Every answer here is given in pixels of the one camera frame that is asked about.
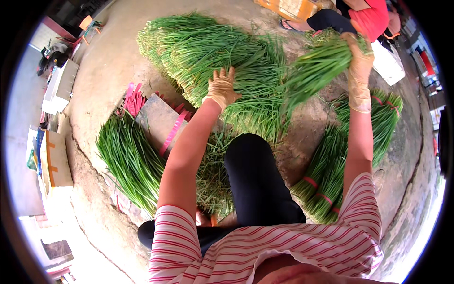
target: foot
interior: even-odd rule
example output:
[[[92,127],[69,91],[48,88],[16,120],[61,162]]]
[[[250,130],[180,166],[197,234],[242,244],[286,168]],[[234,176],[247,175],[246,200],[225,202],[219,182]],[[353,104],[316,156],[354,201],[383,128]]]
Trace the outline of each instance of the foot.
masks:
[[[309,31],[314,30],[309,26],[309,24],[304,21],[302,23],[296,23],[290,20],[282,20],[282,26],[289,30],[298,30],[298,31]]]
[[[198,207],[196,209],[196,226],[211,227],[211,220],[209,220]]]

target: scooter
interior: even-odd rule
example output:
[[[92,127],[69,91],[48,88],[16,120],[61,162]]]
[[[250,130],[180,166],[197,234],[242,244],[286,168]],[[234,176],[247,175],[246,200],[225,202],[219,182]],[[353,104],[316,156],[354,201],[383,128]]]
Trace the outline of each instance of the scooter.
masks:
[[[62,67],[69,58],[71,49],[68,48],[67,45],[58,42],[50,46],[51,41],[52,39],[50,39],[47,46],[41,50],[43,57],[39,61],[38,68],[36,70],[38,77],[44,74],[47,70],[51,71],[54,66]]]

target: red and white striped shirt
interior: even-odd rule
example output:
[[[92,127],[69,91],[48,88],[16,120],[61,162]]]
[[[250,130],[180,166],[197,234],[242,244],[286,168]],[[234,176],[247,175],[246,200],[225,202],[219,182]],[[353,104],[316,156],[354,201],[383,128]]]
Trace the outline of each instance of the red and white striped shirt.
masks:
[[[279,254],[327,272],[367,277],[383,259],[381,217],[369,173],[353,181],[336,223],[239,228],[214,243],[204,257],[186,211],[162,206],[155,226],[150,282],[252,283],[256,268]]]

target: red shirt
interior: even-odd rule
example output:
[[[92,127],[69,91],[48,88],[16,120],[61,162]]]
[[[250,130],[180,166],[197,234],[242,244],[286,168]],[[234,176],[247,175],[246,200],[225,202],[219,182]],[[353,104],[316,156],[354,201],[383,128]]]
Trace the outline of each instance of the red shirt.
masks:
[[[374,42],[388,27],[390,20],[388,9],[386,8],[385,0],[365,1],[369,4],[370,8],[359,11],[350,9],[348,10],[348,14],[363,28],[370,41]]]

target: disposable glove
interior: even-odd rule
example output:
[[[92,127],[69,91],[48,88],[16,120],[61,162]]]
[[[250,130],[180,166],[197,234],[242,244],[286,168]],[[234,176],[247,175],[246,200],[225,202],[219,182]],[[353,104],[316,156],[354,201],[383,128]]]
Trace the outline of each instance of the disposable glove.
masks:
[[[221,113],[229,105],[241,98],[241,94],[233,91],[233,78],[235,77],[235,69],[230,67],[228,75],[224,67],[221,68],[221,73],[217,70],[213,71],[213,79],[208,79],[208,95],[202,99],[202,103],[211,98],[221,107]]]
[[[358,46],[358,40],[353,33],[345,32],[340,37],[347,41],[353,54],[353,59],[348,68],[348,104],[356,111],[364,114],[370,113],[370,91],[367,85],[369,83],[370,70],[374,63],[374,54],[372,53],[370,40],[367,36],[364,37],[367,51],[370,53],[365,55]]]

